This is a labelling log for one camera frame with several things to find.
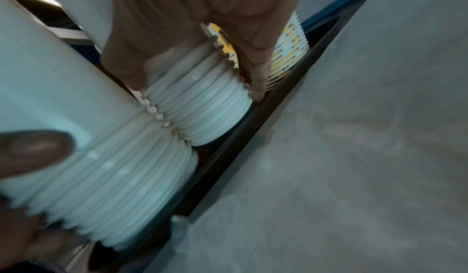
fingernail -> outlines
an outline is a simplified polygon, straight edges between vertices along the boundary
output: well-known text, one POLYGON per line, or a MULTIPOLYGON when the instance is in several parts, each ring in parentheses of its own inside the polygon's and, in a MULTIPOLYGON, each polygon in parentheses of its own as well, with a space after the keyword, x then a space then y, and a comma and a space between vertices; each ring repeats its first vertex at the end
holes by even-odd
POLYGON ((56 153, 69 138, 67 133, 38 131, 12 137, 6 145, 10 156, 15 158, 38 158, 56 153))

hand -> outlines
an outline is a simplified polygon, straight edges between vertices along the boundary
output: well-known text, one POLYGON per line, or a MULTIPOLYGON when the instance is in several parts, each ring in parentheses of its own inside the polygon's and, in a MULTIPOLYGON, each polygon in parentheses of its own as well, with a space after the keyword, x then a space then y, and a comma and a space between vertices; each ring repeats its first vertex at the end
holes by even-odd
POLYGON ((104 67, 134 90, 146 85, 142 65, 166 52, 200 22, 219 25, 235 46, 239 68, 262 100, 271 56, 298 0, 113 0, 114 25, 104 67))
MULTIPOLYGON (((0 179, 26 174, 59 162, 74 147, 67 133, 52 131, 0 134, 0 179)), ((0 198, 0 270, 17 262, 68 248, 74 234, 68 231, 38 233, 42 216, 26 217, 25 209, 12 210, 0 198)))

